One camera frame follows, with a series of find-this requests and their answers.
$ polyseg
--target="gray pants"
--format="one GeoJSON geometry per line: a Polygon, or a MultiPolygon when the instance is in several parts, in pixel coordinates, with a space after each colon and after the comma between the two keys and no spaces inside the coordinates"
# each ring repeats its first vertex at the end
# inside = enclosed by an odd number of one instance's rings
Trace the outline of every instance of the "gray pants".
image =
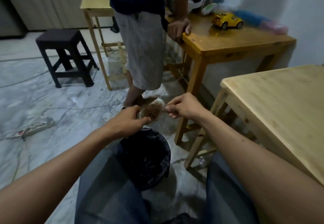
{"type": "MultiPolygon", "coordinates": [[[[259,223],[253,203],[219,153],[208,168],[206,195],[204,223],[259,223]]],[[[81,175],[75,223],[151,223],[140,191],[110,150],[101,151],[81,175]]]]}
{"type": "Polygon", "coordinates": [[[126,69],[135,87],[155,90],[161,86],[164,66],[164,33],[161,16],[149,12],[124,15],[115,12],[127,50],[126,69]]]}

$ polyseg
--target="toy car wheel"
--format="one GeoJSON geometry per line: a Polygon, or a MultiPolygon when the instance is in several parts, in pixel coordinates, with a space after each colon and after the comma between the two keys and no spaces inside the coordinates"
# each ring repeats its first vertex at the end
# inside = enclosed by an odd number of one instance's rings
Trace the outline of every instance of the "toy car wheel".
{"type": "Polygon", "coordinates": [[[243,22],[238,22],[238,24],[236,25],[236,28],[242,29],[243,28],[243,22]]]}
{"type": "Polygon", "coordinates": [[[222,24],[222,29],[225,30],[225,29],[227,28],[227,26],[228,26],[228,23],[227,23],[227,22],[224,22],[224,23],[222,24]]]}

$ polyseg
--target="person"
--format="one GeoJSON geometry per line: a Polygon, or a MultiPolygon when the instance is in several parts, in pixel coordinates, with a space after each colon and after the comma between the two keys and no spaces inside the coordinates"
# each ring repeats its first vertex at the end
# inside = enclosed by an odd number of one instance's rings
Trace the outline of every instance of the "person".
{"type": "MultiPolygon", "coordinates": [[[[182,33],[190,34],[187,18],[188,0],[175,1],[175,19],[167,26],[174,41],[182,40],[182,33]]],[[[164,66],[164,0],[110,0],[115,20],[127,49],[126,77],[129,90],[124,107],[142,105],[145,90],[161,86],[164,66]]]]}
{"type": "MultiPolygon", "coordinates": [[[[85,169],[99,173],[86,179],[86,186],[81,176],[80,188],[87,190],[78,196],[75,223],[150,223],[140,191],[113,156],[107,159],[110,150],[103,150],[150,122],[148,117],[136,119],[138,111],[138,106],[120,111],[72,148],[2,189],[0,223],[44,223],[85,169]]],[[[213,159],[208,169],[206,223],[258,223],[252,202],[273,223],[324,223],[324,188],[309,176],[236,132],[190,93],[173,99],[166,111],[173,119],[201,125],[225,159],[213,159]]]]}

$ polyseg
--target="beige cabinet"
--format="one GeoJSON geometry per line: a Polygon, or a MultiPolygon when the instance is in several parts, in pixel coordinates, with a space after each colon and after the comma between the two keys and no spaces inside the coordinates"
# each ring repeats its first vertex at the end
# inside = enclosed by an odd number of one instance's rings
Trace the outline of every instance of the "beige cabinet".
{"type": "Polygon", "coordinates": [[[82,0],[11,0],[30,31],[87,28],[82,0]]]}

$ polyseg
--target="hand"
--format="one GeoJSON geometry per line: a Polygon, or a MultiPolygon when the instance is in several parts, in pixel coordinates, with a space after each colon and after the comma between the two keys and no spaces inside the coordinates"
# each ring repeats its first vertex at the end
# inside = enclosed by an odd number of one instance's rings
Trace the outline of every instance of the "hand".
{"type": "Polygon", "coordinates": [[[169,103],[167,103],[165,110],[173,119],[180,116],[197,121],[205,112],[208,112],[191,93],[180,95],[169,103]]]}
{"type": "Polygon", "coordinates": [[[174,20],[168,25],[168,36],[175,42],[181,43],[182,33],[186,35],[191,33],[192,25],[188,18],[174,20]]]}
{"type": "Polygon", "coordinates": [[[111,141],[133,135],[151,122],[149,117],[136,119],[140,110],[138,105],[123,109],[100,129],[111,141]]]}

